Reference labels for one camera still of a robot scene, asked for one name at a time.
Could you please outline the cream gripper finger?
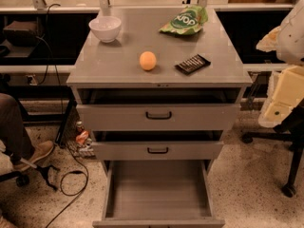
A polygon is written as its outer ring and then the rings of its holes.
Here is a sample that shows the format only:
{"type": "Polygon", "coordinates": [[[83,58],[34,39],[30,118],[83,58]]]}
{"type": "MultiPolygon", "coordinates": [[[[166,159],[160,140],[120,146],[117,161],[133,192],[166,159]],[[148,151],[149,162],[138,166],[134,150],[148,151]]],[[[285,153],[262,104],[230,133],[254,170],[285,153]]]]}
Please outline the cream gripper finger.
{"type": "Polygon", "coordinates": [[[281,124],[304,99],[304,67],[289,66],[273,71],[268,83],[267,99],[258,117],[258,124],[272,128],[281,124]]]}

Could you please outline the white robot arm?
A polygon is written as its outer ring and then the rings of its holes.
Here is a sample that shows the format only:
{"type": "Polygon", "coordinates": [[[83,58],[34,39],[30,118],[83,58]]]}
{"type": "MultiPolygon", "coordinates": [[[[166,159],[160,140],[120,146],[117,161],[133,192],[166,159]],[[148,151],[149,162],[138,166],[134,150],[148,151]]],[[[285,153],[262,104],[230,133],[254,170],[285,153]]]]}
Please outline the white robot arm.
{"type": "Polygon", "coordinates": [[[276,58],[288,66],[273,71],[258,123],[264,127],[281,124],[304,99],[304,0],[256,45],[264,52],[274,51],[276,58]]]}

